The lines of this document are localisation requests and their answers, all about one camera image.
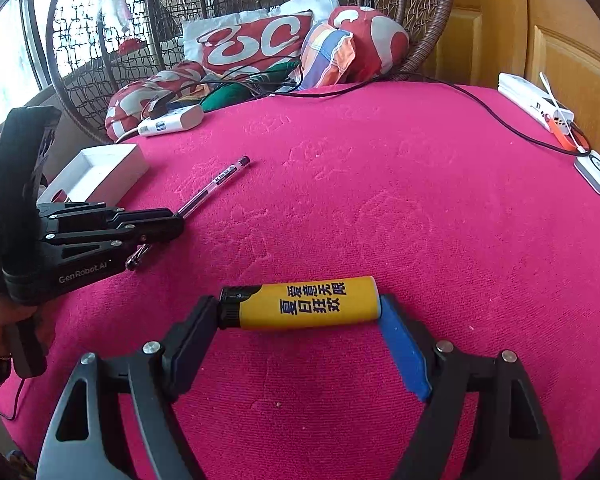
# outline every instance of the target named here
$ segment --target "white power strip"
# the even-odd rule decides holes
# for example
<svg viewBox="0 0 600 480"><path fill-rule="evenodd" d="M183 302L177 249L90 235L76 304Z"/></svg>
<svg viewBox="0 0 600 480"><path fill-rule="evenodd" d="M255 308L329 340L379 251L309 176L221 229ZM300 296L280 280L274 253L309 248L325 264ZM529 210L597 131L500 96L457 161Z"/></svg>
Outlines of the white power strip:
<svg viewBox="0 0 600 480"><path fill-rule="evenodd" d="M554 105L551 96L544 90L539 89L533 83L530 83L517 75L501 73L498 76L498 92L517 104L526 113L542 124L545 129L548 130L549 125L544 120L544 116L549 115L549 117L551 117L558 125L560 130L565 135L569 135L569 127L564 123L562 117L571 122L574 119L573 112L558 102L558 106L562 112L562 114L560 114L560 111L558 111L558 108Z"/></svg>
<svg viewBox="0 0 600 480"><path fill-rule="evenodd" d="M153 137L184 132L198 126L204 115L200 105L178 108L157 119L145 119L139 124L138 133L143 137Z"/></svg>

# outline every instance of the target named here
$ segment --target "black cable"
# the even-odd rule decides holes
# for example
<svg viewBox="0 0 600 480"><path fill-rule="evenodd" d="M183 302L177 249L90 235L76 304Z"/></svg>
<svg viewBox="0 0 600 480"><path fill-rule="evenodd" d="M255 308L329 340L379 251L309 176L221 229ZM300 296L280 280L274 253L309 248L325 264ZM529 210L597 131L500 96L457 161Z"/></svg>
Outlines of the black cable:
<svg viewBox="0 0 600 480"><path fill-rule="evenodd" d="M259 61L264 60L264 59L289 59L289 58L291 58L292 60L296 60L296 59L299 60L299 56L293 56L293 57L290 57L290 56L268 56L266 58L258 59L258 60L254 61L254 62L259 62ZM242 70L242 69L244 69L244 65L243 66L237 66L234 69L229 70L229 72L227 72L226 74L224 74L220 78L220 80L222 80L222 79L230 76L232 73L238 72L238 70ZM286 69L286 68L277 68L277 69L272 70L272 69L269 68L267 70L261 70L259 72L254 72L252 74L247 74L246 76L247 77L252 77L252 76L261 75L261 74L271 74L271 73L274 73L274 72L284 72L285 70L288 70L288 69ZM296 90L298 88L298 86L302 83L302 71L300 72L300 77L301 77L301 81L300 81L300 83L298 83L298 85L295 86L294 90ZM184 85L177 92L171 92L171 94L175 97L175 95L178 92L182 92L183 90L186 90L187 88L191 88L192 86L198 86L198 85L200 85L202 83L203 83L203 81L197 81L197 82L193 82L193 83L188 84L188 85ZM215 84L216 82L215 81L205 81L204 83ZM218 86L216 86L211 92L209 92L209 94L205 95L200 100L200 102L198 102L198 104L201 105L205 101L205 99L208 98L211 94L215 93L216 91L218 91L222 87L230 85L232 83L242 84L244 86L247 86L247 88L250 88L249 85L251 85L251 87L253 87L253 86L264 86L264 85L267 85L267 84L269 84L269 85L275 85L276 88L280 88L283 84L285 84L284 81L282 83L273 82L273 81L260 81L260 82L253 82L253 81L251 81L249 83L246 83L245 81L231 79L231 80L228 80L228 81L225 81L225 82L219 82ZM253 88L250 88L250 91L251 91L252 94L255 92L255 90ZM257 96L257 98L260 98L260 97L266 97L266 95L261 95L260 94L260 95ZM113 143L114 144L120 144L121 142L124 142L125 140L129 140L129 139L131 139L133 137L137 137L138 135L139 135L138 134L138 128L133 128L133 129L129 130L128 132L125 132L124 134L122 134L121 136L119 136L116 140L113 141Z"/></svg>
<svg viewBox="0 0 600 480"><path fill-rule="evenodd" d="M565 150L563 148L558 148L557 146L554 146L552 144L549 144L548 142L543 142L542 140L539 139L535 139L533 137L529 137L527 134L524 134L522 132L520 132L519 130L515 129L513 126L510 126L510 124L507 124L503 119L500 118L500 116L498 114L496 114L496 112L494 112L493 110L491 110L491 108L489 108L489 106L482 101L480 98L476 97L474 94L472 94L471 92L468 92L467 90L465 90L464 88L458 86L458 85L454 85L453 83L448 83L446 81L440 81L439 79L436 79L434 77L430 77L427 75L423 75L423 74L416 74L415 72L397 72L398 74L410 74L410 75L417 75L420 76L424 79L429 79L431 81L435 81L436 83L441 83L441 84L445 84L447 86L451 86L451 88L462 92L464 95L466 95L467 97L470 97L471 99L473 99L475 102L477 102L482 108L484 108L485 110L488 111L488 113L491 115L491 117L493 117L494 119L496 119L500 124L502 124L502 126L504 126L505 128L507 128L509 131L515 133L517 136L521 137L522 139L528 140L528 142L532 142L533 144L537 144L538 146L542 146L544 148L548 148L549 150L554 150L554 152L558 152L558 153L563 153L565 155L571 155L571 156L589 156L589 153L591 153L591 143L589 142L589 139L587 139L587 137L585 136L585 134L582 132L581 129L579 129L574 123L571 123L570 125L567 124L567 127L572 126L583 138L584 140L587 141L587 144L589 145L589 149L585 150L584 152L579 152L579 151L575 151L575 152L570 152L570 150Z"/></svg>
<svg viewBox="0 0 600 480"><path fill-rule="evenodd" d="M0 416L5 420L16 420L18 416L18 400L20 399L20 393L22 392L22 387L24 386L24 379L20 380L20 386L18 386L18 391L16 392L16 397L13 401L13 415L7 416L4 413L0 412Z"/></svg>
<svg viewBox="0 0 600 480"><path fill-rule="evenodd" d="M451 88L455 89L456 91L459 91L461 93L463 93L464 95L466 95L467 97L470 97L473 101L477 102L482 108L484 108L485 110L487 110L487 112L494 118L496 119L502 126L504 126L507 130L511 131L512 133L516 134L517 136L521 137L522 139L527 140L528 142L531 142L533 144L537 144L538 146L542 146L544 148L547 148L549 150L553 150L554 152L558 152L558 153L563 153L565 155L571 155L571 156L588 156L589 153L591 153L591 143L589 142L589 139L587 139L587 137L584 135L584 133L577 127L575 126L574 123L571 123L570 125L574 127L574 129L582 135L582 137L587 141L587 144L589 145L589 149L585 150L584 152L571 152L570 150L565 150L563 148L558 148L557 146L554 146L552 144L549 144L548 142L544 142L542 140L539 139L535 139L533 137L528 136L527 134L524 134L522 132L520 132L519 130L515 129L513 126L511 126L510 124L506 123L496 112L494 112L489 105L487 105L487 103L485 103L484 101L482 101L479 97L475 96L474 94L472 94L471 92L465 90L462 87L459 87L458 85L455 85L453 83L449 83L447 81L442 81L440 79L436 79L434 77L430 77L424 74L419 74L417 72L406 72L406 71L402 71L402 72L391 72L387 75L384 76L376 76L373 79L370 79L369 81L365 81L362 83L358 83L355 84L353 86L350 86L348 88L344 88L342 90L335 90L333 92L324 92L324 93L312 93L312 94L297 94L297 93L292 93L292 92L277 92L277 91L271 91L269 92L269 94L275 94L275 95L282 95L282 96L288 96L288 97L300 97L300 98L318 98L318 97L332 97L332 96L338 96L338 95L343 95L349 92L352 92L354 90L358 90L362 87L365 87L368 84L371 83L375 83L375 82L379 82L379 81L388 81L389 78L395 76L395 75L409 75L409 76L418 76L424 79L428 79L430 81L436 82L436 83L440 83L440 84L444 84L447 86L450 86Z"/></svg>
<svg viewBox="0 0 600 480"><path fill-rule="evenodd" d="M234 70L229 71L227 74L225 74L224 76L222 76L222 78L225 78L227 76L229 76L231 73L233 72L237 72L237 70L240 70L244 67L236 67ZM589 148L586 149L584 152L580 152L578 150L576 150L575 152L572 152L570 150L565 150L563 148L559 148L558 146L554 146L553 144L549 144L548 142L544 142L543 140L539 140L539 139L535 139L533 137L528 136L527 134L524 134L523 132L515 129L513 126L511 126L509 123L505 122L496 112L494 112L489 105L487 105L487 103L485 103L484 101L482 101L479 97L475 96L474 94L472 94L471 92L465 90L464 88L455 85L453 83L449 83L447 81L442 81L440 79L436 79L435 77L431 77L431 76L427 76L424 74L420 74L417 72L408 72L408 71L397 71L397 72L390 72L389 74L385 74L385 75L381 75L381 76L376 76L375 78L372 78L368 81L364 81L362 83L357 83L354 84L348 88L343 88L341 90L334 90L331 92L322 92L322 93L296 93L295 90L297 90L300 85L302 84L302 81L304 79L304 75L302 73L302 69L299 71L300 72L300 81L296 82L293 81L293 83L295 84L294 88L290 91L287 92L281 92L279 90L264 90L262 92L258 92L257 91L257 87L261 87L261 86L266 86L267 84L272 84L272 82L267 82L267 81L263 81L263 82L257 82L257 81L244 81L244 80L239 80L239 79L235 79L235 80L229 80L227 82L222 82L220 83L216 88L214 88L211 92L209 92L208 95L206 95L201 101L200 104L202 104L204 102L205 99L207 99L210 95L214 94L216 91L218 91L220 88L222 88L223 86L227 85L227 84L240 84L243 85L245 87L247 87L249 89L249 91L253 94L253 98L250 98L246 101L243 102L249 102L249 101L254 101L257 99L260 99L262 97L267 97L269 95L280 95L280 96L286 96L286 97L298 97L298 98L309 98L309 99L315 99L315 98L323 98L323 97L334 97L334 96L339 96L339 95L344 95L347 94L349 92L353 92L354 90L358 90L360 88L363 88L371 83L375 83L375 82L380 82L380 81L388 81L391 80L391 78L393 78L396 75L408 75L408 76L417 76L417 77L421 77L423 79L429 80L429 81L433 81L435 83L439 83L439 84L443 84L443 85L447 85L451 88L453 88L454 90L466 95L467 97L471 98L473 101L475 101L476 103L478 103L482 108L484 108L485 110L487 110L487 112L489 113L489 115L491 115L491 117L493 117L494 119L496 119L496 121L498 121L502 126L504 126L507 130L509 130L510 132L516 134L517 136L519 136L520 138L531 142L533 144L536 144L538 146L542 146L543 148L547 148L548 150L552 150L554 152L557 153L562 153L564 155L571 155L571 156L589 156L589 154L591 153L591 143L589 142L589 139L587 139L587 137L585 136L585 134L583 133L583 131L581 131L575 123L570 123L568 124L568 127L572 127L574 130L576 130L576 132L578 132L587 142L587 144L589 145ZM251 74L252 75L260 75L266 72L256 72ZM285 82L282 82L280 84L275 83L276 85L278 85L278 87L285 85ZM120 137L116 142L122 142L122 139L124 137L124 140L128 139L128 137L122 136Z"/></svg>

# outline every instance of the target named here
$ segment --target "wooden door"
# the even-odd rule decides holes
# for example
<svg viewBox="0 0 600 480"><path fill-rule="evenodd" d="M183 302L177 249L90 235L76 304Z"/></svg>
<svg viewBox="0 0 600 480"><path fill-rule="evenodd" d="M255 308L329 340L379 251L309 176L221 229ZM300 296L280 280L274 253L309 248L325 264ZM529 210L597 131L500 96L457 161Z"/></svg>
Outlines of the wooden door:
<svg viewBox="0 0 600 480"><path fill-rule="evenodd" d="M526 0L454 0L424 73L495 88L500 72L524 74L527 31Z"/></svg>
<svg viewBox="0 0 600 480"><path fill-rule="evenodd" d="M555 96L600 152L600 20L585 0L527 0L525 78L542 88L549 78Z"/></svg>

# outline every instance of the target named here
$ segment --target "white box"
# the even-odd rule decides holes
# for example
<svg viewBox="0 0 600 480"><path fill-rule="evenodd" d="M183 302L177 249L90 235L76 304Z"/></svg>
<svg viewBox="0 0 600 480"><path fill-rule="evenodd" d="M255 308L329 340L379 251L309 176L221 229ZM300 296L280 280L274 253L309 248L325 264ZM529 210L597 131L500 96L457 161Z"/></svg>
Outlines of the white box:
<svg viewBox="0 0 600 480"><path fill-rule="evenodd" d="M53 179L38 202L51 202L58 191L64 190L71 202L106 202L114 206L148 168L137 144L86 148Z"/></svg>

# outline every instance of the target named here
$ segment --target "pink towel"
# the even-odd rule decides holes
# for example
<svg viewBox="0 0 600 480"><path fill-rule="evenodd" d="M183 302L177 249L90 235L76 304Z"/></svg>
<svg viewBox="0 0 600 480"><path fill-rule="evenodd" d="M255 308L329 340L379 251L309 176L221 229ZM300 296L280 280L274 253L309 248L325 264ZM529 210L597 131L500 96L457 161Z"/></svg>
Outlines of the pink towel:
<svg viewBox="0 0 600 480"><path fill-rule="evenodd" d="M552 142L496 91L471 90ZM49 369L29 381L9 424L30 457L82 353L115 356L161 338L223 285L371 274L434 336L466 352L518 354L565 480L592 458L600 196L570 157L519 139L451 88L418 83L267 98L138 143L151 168L125 197L129 209L176 210L241 155L254 163L152 266L69 296ZM16 386L12 377L1 389L1 410L11 409ZM175 405L210 480L387 479L421 410L374 324L220 332ZM128 403L125 413L132 417ZM470 432L467 416L446 478L460 471ZM138 434L130 439L139 477L151 478Z"/></svg>

